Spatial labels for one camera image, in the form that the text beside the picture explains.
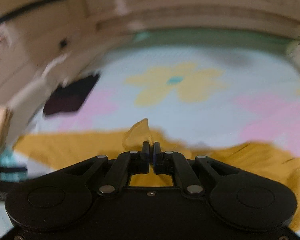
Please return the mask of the yellow knitted sweater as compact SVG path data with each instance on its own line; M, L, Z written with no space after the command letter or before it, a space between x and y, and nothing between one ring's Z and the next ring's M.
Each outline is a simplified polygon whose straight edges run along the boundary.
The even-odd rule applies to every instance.
M187 146L182 141L167 139L160 130L150 129L148 120L142 119L127 131L26 134L17 140L13 149L60 170L96 155L104 154L115 159L122 152L139 151L145 141L150 144L158 141L162 150L180 152L187 159L206 154L228 165L286 185L298 201L290 228L300 230L300 157L294 157L271 143L249 141L226 148Z

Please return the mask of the floral pastel bed sheet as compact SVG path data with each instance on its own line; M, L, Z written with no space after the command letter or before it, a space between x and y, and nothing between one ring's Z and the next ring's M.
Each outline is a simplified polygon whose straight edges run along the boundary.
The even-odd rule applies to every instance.
M13 149L26 134L150 129L187 146L271 143L300 157L290 40L243 31L145 31L64 52L19 90L0 156L0 239L300 239L282 183L173 151L171 175L131 174L130 151L55 170ZM77 112L46 116L58 86L100 78Z

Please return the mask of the dark striped folded garment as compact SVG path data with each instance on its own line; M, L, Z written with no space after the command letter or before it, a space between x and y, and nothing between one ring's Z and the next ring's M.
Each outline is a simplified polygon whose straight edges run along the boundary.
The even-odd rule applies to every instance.
M49 116L79 111L99 78L100 73L97 73L79 79L65 87L58 86L45 103L43 114Z

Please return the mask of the beige wooden headboard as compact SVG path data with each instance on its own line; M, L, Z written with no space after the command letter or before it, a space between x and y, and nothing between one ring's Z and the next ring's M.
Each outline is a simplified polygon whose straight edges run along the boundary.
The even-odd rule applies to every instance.
M85 0L98 30L243 29L294 38L300 0Z

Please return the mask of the beige wooden nightstand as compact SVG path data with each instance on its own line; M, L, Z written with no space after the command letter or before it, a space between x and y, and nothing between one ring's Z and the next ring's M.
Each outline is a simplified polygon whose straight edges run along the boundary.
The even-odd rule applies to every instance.
M91 33L84 0L0 0L0 105Z

